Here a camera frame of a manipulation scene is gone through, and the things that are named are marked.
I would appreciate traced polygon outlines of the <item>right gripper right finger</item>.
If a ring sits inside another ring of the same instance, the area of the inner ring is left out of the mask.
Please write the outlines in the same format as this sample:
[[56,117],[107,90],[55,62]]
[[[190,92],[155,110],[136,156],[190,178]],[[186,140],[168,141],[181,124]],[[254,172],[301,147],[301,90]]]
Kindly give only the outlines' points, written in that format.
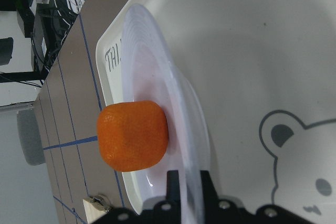
[[252,214],[233,201],[219,198],[209,171],[200,171],[205,223],[310,223],[285,208],[263,205]]

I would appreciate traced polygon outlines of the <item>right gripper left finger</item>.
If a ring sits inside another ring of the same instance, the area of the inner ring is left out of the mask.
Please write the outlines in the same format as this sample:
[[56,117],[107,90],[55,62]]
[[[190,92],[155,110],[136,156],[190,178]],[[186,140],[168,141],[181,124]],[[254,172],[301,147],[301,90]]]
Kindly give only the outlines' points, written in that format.
[[128,208],[114,208],[94,223],[181,223],[180,180],[177,170],[166,173],[165,199],[140,214]]

